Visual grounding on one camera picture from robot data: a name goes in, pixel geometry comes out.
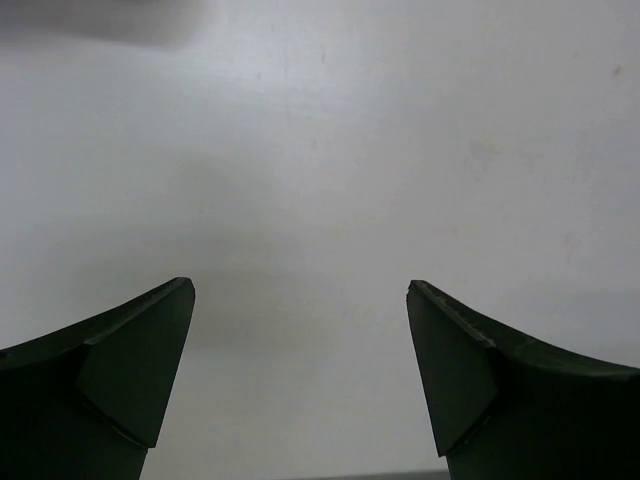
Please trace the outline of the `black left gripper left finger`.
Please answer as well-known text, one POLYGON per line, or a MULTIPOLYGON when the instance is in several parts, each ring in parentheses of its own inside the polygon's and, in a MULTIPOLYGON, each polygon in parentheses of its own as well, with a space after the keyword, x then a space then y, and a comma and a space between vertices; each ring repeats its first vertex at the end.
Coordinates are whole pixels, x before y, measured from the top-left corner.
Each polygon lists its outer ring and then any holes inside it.
POLYGON ((1 352, 4 479, 137 479, 156 447, 195 305, 174 278, 1 352))

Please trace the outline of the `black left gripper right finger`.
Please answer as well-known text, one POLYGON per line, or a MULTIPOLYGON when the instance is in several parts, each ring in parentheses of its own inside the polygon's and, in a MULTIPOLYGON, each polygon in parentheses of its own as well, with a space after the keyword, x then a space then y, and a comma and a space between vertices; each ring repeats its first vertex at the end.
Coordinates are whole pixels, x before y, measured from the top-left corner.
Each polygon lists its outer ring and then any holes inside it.
POLYGON ((407 291, 437 453, 454 479, 635 479, 639 371, 487 317, 428 282, 407 291))

